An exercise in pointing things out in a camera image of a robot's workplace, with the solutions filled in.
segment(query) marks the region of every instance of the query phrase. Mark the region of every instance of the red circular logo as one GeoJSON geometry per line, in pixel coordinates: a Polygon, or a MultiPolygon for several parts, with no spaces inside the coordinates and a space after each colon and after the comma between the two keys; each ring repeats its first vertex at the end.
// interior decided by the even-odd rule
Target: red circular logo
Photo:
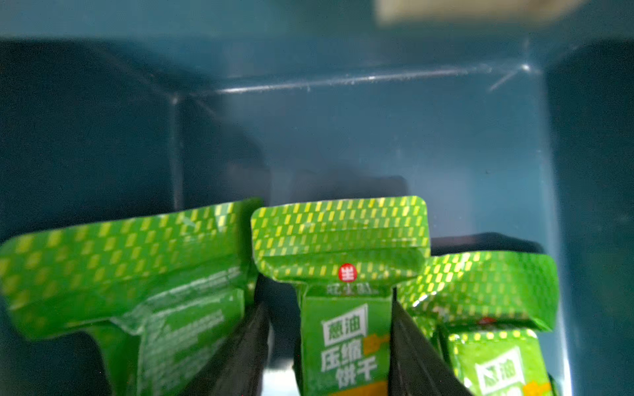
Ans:
{"type": "Polygon", "coordinates": [[[485,324],[497,323],[497,320],[493,319],[492,317],[485,316],[482,319],[480,319],[477,323],[481,326],[484,326],[485,324]]]}
{"type": "Polygon", "coordinates": [[[342,282],[354,282],[356,280],[356,267],[350,263],[345,263],[339,267],[339,280],[342,282]]]}

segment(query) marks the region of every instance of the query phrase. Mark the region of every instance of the sealed package edge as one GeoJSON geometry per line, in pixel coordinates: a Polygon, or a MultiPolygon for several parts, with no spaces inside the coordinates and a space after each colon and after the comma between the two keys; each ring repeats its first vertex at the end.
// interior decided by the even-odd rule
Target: sealed package edge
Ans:
{"type": "Polygon", "coordinates": [[[260,208],[251,217],[264,275],[295,284],[304,396],[387,395],[392,287],[429,257],[416,196],[260,208]]]}
{"type": "Polygon", "coordinates": [[[86,331],[116,395],[175,395],[244,316],[260,200],[26,234],[0,246],[28,339],[86,331]]]}

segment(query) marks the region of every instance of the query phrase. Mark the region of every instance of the green foil wrapper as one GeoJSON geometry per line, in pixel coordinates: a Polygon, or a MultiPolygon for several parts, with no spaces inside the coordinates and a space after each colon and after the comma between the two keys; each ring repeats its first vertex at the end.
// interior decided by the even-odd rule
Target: green foil wrapper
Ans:
{"type": "Polygon", "coordinates": [[[531,329],[452,333],[447,353],[475,396],[552,396],[540,343],[531,329]]]}
{"type": "Polygon", "coordinates": [[[32,233],[0,246],[0,284],[31,340],[86,331],[116,395],[174,395],[253,301],[246,200],[32,233]]]}
{"type": "Polygon", "coordinates": [[[302,394],[386,396],[392,286],[429,257],[423,200],[261,208],[251,227],[258,269],[297,288],[302,394]]]}
{"type": "Polygon", "coordinates": [[[559,283],[547,255],[468,252],[432,257],[419,277],[398,285],[412,316],[452,326],[519,323],[540,331],[555,325],[559,283]]]}

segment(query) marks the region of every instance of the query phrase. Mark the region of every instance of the blue plastic bin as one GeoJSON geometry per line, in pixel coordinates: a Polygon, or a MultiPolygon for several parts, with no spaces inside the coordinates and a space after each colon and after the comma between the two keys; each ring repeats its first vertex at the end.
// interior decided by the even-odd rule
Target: blue plastic bin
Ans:
{"type": "MultiPolygon", "coordinates": [[[[243,3],[0,5],[0,240],[254,195],[418,195],[432,249],[553,255],[549,371],[565,396],[631,393],[634,4],[386,30],[368,1],[243,3]]],[[[263,394],[297,395],[294,292],[262,285],[263,394]]],[[[28,343],[2,312],[1,394],[108,392],[86,335],[28,343]]]]}

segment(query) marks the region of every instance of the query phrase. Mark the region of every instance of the beige object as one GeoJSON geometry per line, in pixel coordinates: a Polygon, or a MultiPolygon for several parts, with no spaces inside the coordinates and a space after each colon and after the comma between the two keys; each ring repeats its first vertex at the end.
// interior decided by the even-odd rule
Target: beige object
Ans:
{"type": "Polygon", "coordinates": [[[553,20],[585,0],[375,0],[379,23],[416,20],[553,20]]]}

